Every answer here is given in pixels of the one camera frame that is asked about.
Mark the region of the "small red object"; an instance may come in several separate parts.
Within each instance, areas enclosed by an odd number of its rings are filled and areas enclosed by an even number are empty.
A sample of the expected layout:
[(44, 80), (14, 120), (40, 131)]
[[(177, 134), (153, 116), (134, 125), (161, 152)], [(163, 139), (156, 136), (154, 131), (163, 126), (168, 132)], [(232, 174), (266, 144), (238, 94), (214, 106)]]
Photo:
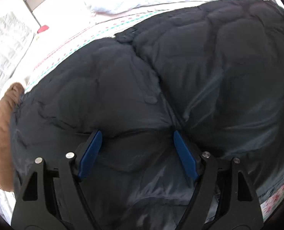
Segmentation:
[(48, 30), (49, 27), (47, 25), (43, 25), (39, 28), (39, 30), (37, 31), (38, 34), (45, 32), (46, 30)]

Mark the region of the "light blue folded garment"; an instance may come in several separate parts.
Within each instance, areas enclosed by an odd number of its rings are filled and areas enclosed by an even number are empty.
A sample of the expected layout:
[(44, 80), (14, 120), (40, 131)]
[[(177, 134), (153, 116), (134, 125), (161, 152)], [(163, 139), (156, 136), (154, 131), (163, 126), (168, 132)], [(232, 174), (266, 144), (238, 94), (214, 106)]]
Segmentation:
[(93, 4), (89, 5), (91, 10), (93, 10), (95, 13), (98, 14), (104, 14), (104, 15), (117, 15), (124, 12), (128, 12), (132, 9), (136, 9), (139, 7), (143, 7), (145, 5), (139, 4), (139, 3), (103, 3), (103, 4)]

